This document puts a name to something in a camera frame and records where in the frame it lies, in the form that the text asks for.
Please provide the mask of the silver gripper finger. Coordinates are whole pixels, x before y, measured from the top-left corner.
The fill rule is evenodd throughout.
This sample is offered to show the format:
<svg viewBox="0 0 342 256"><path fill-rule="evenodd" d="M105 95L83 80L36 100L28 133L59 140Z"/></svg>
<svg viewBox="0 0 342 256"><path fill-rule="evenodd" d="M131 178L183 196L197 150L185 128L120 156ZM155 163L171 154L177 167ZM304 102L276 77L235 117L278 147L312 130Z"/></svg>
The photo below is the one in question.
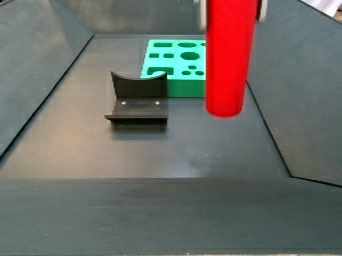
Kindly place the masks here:
<svg viewBox="0 0 342 256"><path fill-rule="evenodd" d="M268 0L259 0L258 22L263 22L267 15Z"/></svg>
<svg viewBox="0 0 342 256"><path fill-rule="evenodd" d="M199 5L199 28L201 31L205 30L207 26L207 0L197 0Z"/></svg>

